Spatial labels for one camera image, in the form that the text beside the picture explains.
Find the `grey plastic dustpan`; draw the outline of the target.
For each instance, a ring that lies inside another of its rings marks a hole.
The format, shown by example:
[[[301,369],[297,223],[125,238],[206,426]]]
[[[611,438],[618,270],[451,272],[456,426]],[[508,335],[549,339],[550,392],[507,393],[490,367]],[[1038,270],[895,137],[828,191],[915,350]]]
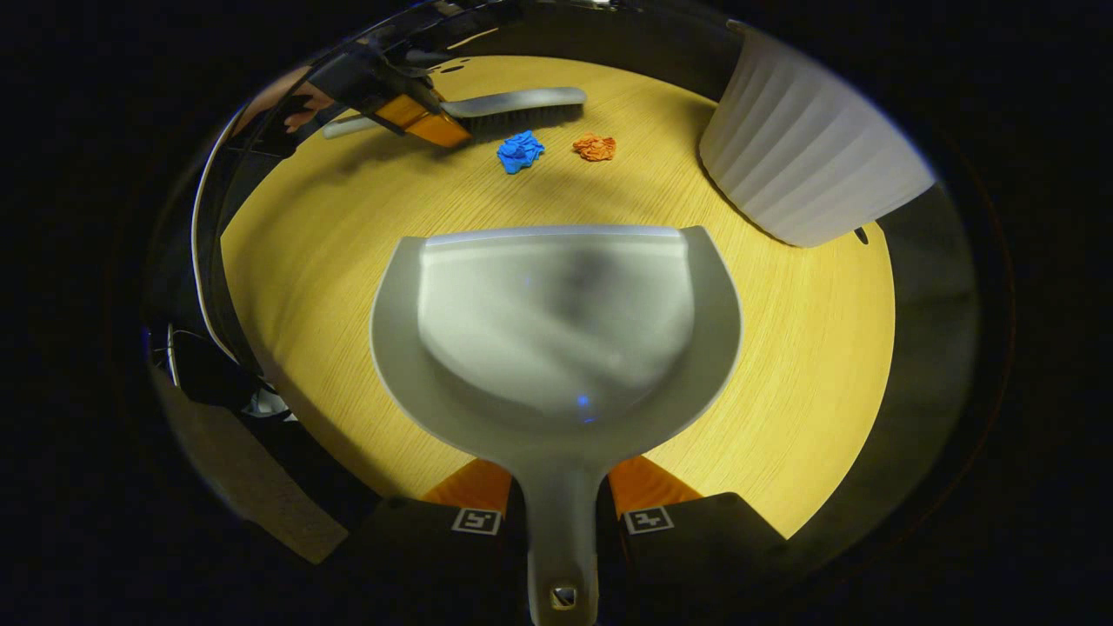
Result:
[[[701,226],[407,236],[370,312],[402,412],[518,480],[534,626],[595,626],[601,485],[703,415],[741,344],[738,290]]]

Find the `blue paper trash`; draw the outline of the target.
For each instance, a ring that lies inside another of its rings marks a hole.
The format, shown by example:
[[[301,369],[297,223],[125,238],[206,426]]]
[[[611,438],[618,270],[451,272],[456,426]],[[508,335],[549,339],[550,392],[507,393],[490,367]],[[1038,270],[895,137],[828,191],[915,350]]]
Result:
[[[518,133],[498,146],[498,162],[508,175],[515,175],[533,165],[546,151],[532,130]]]

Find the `small grey broom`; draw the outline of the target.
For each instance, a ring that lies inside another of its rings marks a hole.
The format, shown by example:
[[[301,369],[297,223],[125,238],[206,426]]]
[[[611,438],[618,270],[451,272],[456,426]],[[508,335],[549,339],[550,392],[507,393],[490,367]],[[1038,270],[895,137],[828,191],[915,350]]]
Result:
[[[472,136],[485,140],[577,120],[585,104],[587,92],[563,87],[522,89],[441,102],[441,111],[456,119]]]

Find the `white ribbed garbage bin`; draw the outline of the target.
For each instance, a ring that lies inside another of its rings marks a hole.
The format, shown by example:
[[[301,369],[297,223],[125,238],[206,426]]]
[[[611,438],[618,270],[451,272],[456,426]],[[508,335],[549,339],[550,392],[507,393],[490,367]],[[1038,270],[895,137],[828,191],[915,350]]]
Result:
[[[843,77],[751,25],[698,146],[709,178],[775,239],[816,247],[902,209],[936,180]]]

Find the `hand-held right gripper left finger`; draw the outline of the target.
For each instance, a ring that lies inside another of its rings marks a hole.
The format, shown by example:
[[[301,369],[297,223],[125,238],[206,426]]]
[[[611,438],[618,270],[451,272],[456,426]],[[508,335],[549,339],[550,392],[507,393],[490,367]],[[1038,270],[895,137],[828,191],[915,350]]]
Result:
[[[380,503],[344,542],[344,626],[531,626],[523,524],[518,485],[482,460]]]

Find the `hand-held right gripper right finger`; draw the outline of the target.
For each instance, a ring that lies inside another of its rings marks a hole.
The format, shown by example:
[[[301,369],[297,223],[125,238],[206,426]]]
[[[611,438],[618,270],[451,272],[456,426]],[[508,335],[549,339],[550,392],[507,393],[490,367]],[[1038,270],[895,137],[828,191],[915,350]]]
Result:
[[[733,492],[701,496],[637,456],[597,496],[595,626],[743,626],[788,542]]]

